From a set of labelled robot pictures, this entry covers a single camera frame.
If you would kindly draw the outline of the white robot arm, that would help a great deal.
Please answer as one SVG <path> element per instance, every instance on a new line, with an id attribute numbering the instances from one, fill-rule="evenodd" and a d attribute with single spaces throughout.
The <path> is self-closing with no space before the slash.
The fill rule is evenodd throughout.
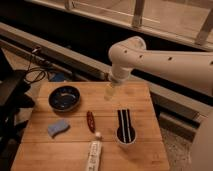
<path id="1" fill-rule="evenodd" d="M 108 56 L 112 85 L 121 85 L 137 69 L 181 86 L 187 94 L 213 97 L 213 52 L 148 50 L 145 41 L 134 36 L 113 44 Z"/>

